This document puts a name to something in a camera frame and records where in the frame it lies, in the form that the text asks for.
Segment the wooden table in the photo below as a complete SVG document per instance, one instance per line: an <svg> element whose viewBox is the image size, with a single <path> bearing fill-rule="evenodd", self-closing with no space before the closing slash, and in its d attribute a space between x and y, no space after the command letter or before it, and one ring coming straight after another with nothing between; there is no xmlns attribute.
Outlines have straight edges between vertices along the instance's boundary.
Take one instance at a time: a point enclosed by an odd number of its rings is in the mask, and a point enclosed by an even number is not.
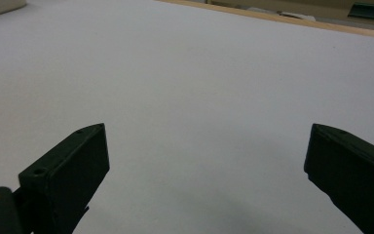
<svg viewBox="0 0 374 234"><path fill-rule="evenodd" d="M344 32L344 33L374 37L374 30L365 29L365 28L357 28L357 27L352 27L352 26L332 24L332 23L326 23L326 22L320 22L320 21L311 21L307 19L295 19L295 18L277 16L277 15L272 15L272 14L252 12L248 10L234 9L234 8L228 8L228 7L217 6L217 5L209 5L206 3L192 2L188 0L155 0L155 1L182 5L182 6L195 7L195 8L206 9L206 10L222 12L222 13L238 15L238 16L244 16L244 17L249 17L249 18L255 18L255 19L260 19L260 20L261 19L269 20L269 21L274 21L274 22L282 22L282 23L289 23L289 24L300 25L300 26L307 26L311 28L319 28L319 29L325 29L325 30L331 30L331 31L338 31L338 32Z"/></svg>

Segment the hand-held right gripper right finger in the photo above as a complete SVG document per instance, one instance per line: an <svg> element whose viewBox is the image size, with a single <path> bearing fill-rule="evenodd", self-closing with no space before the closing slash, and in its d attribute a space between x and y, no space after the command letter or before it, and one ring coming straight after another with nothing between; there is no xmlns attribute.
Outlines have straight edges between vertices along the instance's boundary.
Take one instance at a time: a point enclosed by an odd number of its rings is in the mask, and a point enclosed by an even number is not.
<svg viewBox="0 0 374 234"><path fill-rule="evenodd" d="M374 145L314 124L304 171L364 234L374 234Z"/></svg>

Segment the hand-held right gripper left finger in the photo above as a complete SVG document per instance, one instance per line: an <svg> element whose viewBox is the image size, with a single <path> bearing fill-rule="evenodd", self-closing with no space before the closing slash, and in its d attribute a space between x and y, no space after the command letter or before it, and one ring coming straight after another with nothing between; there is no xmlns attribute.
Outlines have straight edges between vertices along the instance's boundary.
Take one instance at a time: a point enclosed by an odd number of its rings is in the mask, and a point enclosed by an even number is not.
<svg viewBox="0 0 374 234"><path fill-rule="evenodd" d="M25 228L72 234L109 169L103 124L68 136L19 174Z"/></svg>

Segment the white chair base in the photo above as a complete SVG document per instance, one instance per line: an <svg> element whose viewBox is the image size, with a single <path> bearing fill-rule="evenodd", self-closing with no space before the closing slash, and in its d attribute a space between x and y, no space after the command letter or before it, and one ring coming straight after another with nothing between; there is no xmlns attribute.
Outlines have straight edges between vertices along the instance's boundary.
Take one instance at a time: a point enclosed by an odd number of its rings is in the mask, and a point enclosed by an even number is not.
<svg viewBox="0 0 374 234"><path fill-rule="evenodd" d="M316 21L316 18L313 16L301 15L296 13L289 13L289 12L282 12L277 11L277 14L282 17L288 17L293 19L300 19L300 20L309 20L309 21Z"/></svg>

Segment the white table sheet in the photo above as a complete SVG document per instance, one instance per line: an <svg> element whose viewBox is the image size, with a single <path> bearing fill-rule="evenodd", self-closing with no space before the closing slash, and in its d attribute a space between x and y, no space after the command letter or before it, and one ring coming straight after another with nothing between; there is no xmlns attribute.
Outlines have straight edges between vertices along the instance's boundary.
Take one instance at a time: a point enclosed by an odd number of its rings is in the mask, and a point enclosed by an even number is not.
<svg viewBox="0 0 374 234"><path fill-rule="evenodd" d="M155 0L1 15L0 186L97 123L77 234L361 234L303 165L314 123L374 144L374 37Z"/></svg>

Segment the black metal stand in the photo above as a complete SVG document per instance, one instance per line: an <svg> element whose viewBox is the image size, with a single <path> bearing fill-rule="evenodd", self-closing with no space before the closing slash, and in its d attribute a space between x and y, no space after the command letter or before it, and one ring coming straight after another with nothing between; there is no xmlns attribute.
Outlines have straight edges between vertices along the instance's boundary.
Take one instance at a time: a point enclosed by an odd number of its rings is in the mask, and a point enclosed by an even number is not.
<svg viewBox="0 0 374 234"><path fill-rule="evenodd" d="M374 4L355 2L348 16L351 18L374 20Z"/></svg>

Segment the wooden desk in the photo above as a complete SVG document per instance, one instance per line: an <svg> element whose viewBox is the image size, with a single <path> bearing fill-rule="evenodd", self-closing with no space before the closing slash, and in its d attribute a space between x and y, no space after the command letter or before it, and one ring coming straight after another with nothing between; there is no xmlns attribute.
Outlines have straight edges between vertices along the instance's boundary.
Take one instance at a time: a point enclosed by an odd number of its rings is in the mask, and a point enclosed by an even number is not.
<svg viewBox="0 0 374 234"><path fill-rule="evenodd" d="M348 13L355 2L374 4L374 0L206 0L206 2L287 11L334 19L350 18Z"/></svg>

